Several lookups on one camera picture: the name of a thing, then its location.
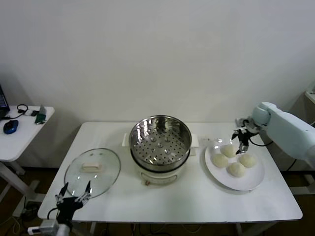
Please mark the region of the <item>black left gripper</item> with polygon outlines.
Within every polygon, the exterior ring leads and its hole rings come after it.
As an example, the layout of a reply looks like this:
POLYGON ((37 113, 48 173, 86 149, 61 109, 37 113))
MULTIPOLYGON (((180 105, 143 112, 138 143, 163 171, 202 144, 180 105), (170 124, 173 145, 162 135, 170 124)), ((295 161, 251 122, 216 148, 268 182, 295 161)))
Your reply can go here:
POLYGON ((81 209, 91 197, 91 182, 89 181, 85 192, 79 197, 63 198, 67 191, 68 183, 55 195, 59 214, 57 216, 58 223, 71 223, 76 210, 81 209))

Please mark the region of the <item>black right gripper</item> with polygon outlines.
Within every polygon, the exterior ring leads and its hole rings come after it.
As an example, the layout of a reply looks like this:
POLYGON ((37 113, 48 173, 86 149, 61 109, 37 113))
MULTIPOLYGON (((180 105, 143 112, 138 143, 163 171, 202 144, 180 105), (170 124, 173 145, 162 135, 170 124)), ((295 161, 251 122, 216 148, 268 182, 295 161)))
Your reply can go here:
POLYGON ((236 155, 246 153, 248 151, 249 139, 258 134, 258 126, 251 122, 243 122, 241 128, 235 129, 231 140, 238 138, 240 141, 239 149, 236 155))

